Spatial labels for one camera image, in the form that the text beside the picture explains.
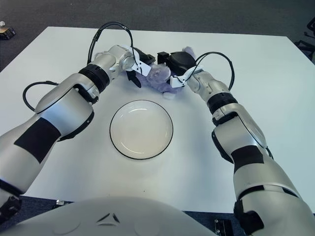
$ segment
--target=small black object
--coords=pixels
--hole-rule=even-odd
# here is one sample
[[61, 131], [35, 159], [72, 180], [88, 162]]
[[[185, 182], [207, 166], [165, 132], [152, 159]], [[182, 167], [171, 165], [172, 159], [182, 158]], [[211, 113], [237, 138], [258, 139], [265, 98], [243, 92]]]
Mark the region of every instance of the small black object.
[[18, 213], [21, 209], [22, 200], [16, 197], [9, 197], [0, 208], [0, 225]]
[[157, 63], [158, 64], [162, 64], [162, 63], [166, 63], [166, 60], [168, 59], [169, 54], [166, 52], [160, 52], [157, 54]]
[[195, 59], [187, 52], [174, 52], [167, 56], [166, 52], [158, 53], [157, 63], [166, 63], [170, 70], [178, 76], [184, 75], [188, 69], [196, 66]]
[[0, 27], [0, 39], [10, 39], [16, 35], [15, 30], [12, 27]]
[[246, 213], [244, 212], [242, 200], [238, 200], [235, 203], [234, 216], [240, 222], [241, 227], [244, 229], [247, 235], [251, 235], [257, 230], [264, 228], [264, 223], [257, 212], [253, 210]]
[[140, 81], [138, 80], [138, 78], [136, 77], [136, 72], [134, 70], [132, 71], [126, 71], [127, 72], [127, 77], [128, 77], [128, 80], [131, 80], [133, 81], [133, 83], [135, 85], [137, 85], [138, 88], [141, 88], [141, 83]]
[[226, 219], [216, 219], [215, 233], [220, 236], [234, 236], [232, 222]]

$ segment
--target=black cable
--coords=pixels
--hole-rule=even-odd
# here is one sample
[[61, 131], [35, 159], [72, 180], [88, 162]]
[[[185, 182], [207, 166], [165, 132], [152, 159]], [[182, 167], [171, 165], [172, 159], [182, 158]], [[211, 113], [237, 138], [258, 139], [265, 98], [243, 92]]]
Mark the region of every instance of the black cable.
[[131, 35], [131, 32], [129, 30], [129, 28], [127, 26], [125, 26], [124, 24], [120, 23], [120, 22], [117, 22], [117, 21], [111, 21], [111, 22], [107, 22], [105, 23], [104, 25], [102, 25], [98, 31], [96, 32], [96, 34], [94, 35], [93, 37], [93, 40], [91, 42], [91, 45], [90, 45], [90, 48], [89, 48], [89, 53], [88, 53], [88, 63], [89, 64], [91, 61], [92, 61], [92, 55], [93, 55], [93, 49], [94, 49], [94, 46], [95, 46], [95, 43], [98, 41], [102, 31], [110, 26], [119, 26], [121, 28], [123, 28], [129, 35], [130, 37], [130, 41], [131, 41], [131, 44], [130, 44], [130, 47], [132, 48], [132, 55], [133, 55], [133, 58], [134, 58], [134, 62], [135, 64], [138, 66], [138, 63], [136, 62], [136, 58], [134, 56], [134, 48], [133, 48], [133, 39], [132, 39], [132, 35]]
[[35, 111], [35, 109], [34, 109], [34, 107], [32, 107], [32, 106], [29, 104], [29, 102], [27, 101], [27, 99], [26, 99], [26, 92], [27, 92], [31, 87], [33, 87], [33, 86], [35, 86], [35, 85], [55, 85], [55, 86], [57, 86], [58, 83], [55, 83], [55, 82], [52, 82], [52, 81], [35, 82], [35, 83], [32, 83], [32, 84], [28, 85], [28, 86], [24, 89], [23, 95], [22, 95], [23, 101], [24, 101], [25, 105], [26, 105], [28, 108], [30, 108], [32, 111]]
[[210, 55], [210, 54], [217, 54], [217, 55], [220, 55], [220, 56], [224, 57], [225, 59], [227, 59], [229, 65], [230, 65], [230, 67], [231, 67], [231, 72], [232, 72], [230, 85], [228, 86], [228, 90], [231, 90], [231, 88], [233, 87], [233, 84], [234, 84], [234, 80], [235, 80], [234, 67], [233, 67], [232, 61], [231, 61], [226, 55], [224, 55], [223, 53], [219, 53], [219, 52], [207, 52], [207, 53], [202, 54], [200, 57], [198, 57], [198, 58], [196, 59], [196, 62], [198, 62], [198, 61], [199, 61], [199, 62], [197, 63], [195, 69], [192, 71], [192, 73], [190, 74], [190, 76], [188, 77], [188, 79], [186, 79], [186, 81], [191, 78], [191, 76], [193, 75], [193, 73], [195, 72], [195, 70], [197, 69], [197, 67], [199, 66], [199, 64], [201, 63], [201, 61], [202, 61], [206, 56], [208, 56], [208, 55]]

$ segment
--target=black joint band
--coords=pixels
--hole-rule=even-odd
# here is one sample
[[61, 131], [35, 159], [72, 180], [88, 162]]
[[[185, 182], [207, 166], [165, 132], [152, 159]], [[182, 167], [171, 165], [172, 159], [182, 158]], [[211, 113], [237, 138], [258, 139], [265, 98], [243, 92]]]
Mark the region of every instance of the black joint band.
[[18, 189], [17, 187], [14, 187], [13, 185], [7, 183], [7, 182], [4, 182], [3, 180], [0, 179], [0, 189], [18, 197], [20, 196], [21, 194], [23, 194], [23, 192]]
[[210, 97], [210, 99], [207, 102], [207, 105], [210, 109], [211, 114], [213, 114], [220, 107], [230, 103], [237, 103], [233, 95], [229, 92], [220, 92]]
[[88, 64], [86, 67], [80, 70], [79, 73], [92, 80], [100, 93], [103, 92], [104, 89], [109, 85], [110, 81], [107, 73], [98, 65]]

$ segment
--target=black panel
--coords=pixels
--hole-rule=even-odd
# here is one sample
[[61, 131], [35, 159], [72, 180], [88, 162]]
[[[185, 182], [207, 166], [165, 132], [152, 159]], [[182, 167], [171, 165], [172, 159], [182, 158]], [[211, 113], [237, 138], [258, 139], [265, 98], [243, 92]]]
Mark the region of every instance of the black panel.
[[109, 85], [110, 81], [107, 73], [98, 65], [88, 64], [86, 67], [80, 70], [79, 73], [92, 80], [100, 93], [103, 92], [104, 89]]
[[242, 166], [255, 163], [264, 163], [261, 152], [254, 145], [236, 149], [231, 153], [231, 156], [234, 160], [234, 173]]
[[55, 126], [44, 118], [40, 118], [14, 144], [28, 151], [41, 163], [60, 136]]
[[166, 63], [166, 60], [168, 59], [169, 54], [166, 52], [160, 52], [157, 54], [157, 63], [158, 64], [162, 64], [162, 63]]
[[238, 200], [234, 205], [234, 216], [240, 222], [241, 227], [247, 235], [264, 228], [260, 216], [253, 210], [244, 213], [243, 202]]
[[220, 92], [209, 98], [207, 105], [213, 114], [217, 109], [230, 103], [237, 103], [236, 99], [229, 92]]
[[224, 149], [222, 148], [221, 144], [219, 143], [217, 137], [216, 137], [216, 134], [214, 131], [212, 131], [212, 134], [211, 134], [211, 137], [212, 137], [212, 140], [213, 140], [213, 143], [215, 144], [215, 146], [217, 147], [218, 151], [220, 152], [221, 154], [221, 157], [223, 157], [225, 160], [233, 163], [232, 159], [229, 157], [229, 155], [224, 151]]

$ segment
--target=purple plush toy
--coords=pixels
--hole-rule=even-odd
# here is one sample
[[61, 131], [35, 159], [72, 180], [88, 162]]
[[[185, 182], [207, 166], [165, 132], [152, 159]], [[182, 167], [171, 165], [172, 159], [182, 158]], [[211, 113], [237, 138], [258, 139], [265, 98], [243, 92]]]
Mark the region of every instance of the purple plush toy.
[[[191, 47], [185, 47], [182, 50], [183, 52], [189, 53], [194, 59], [196, 59], [195, 54]], [[137, 78], [143, 86], [151, 86], [163, 93], [163, 96], [168, 99], [175, 97], [176, 93], [181, 91], [183, 88], [172, 88], [167, 81], [169, 77], [173, 75], [171, 70], [163, 64], [151, 64], [151, 71], [148, 76], [143, 76], [137, 74]]]

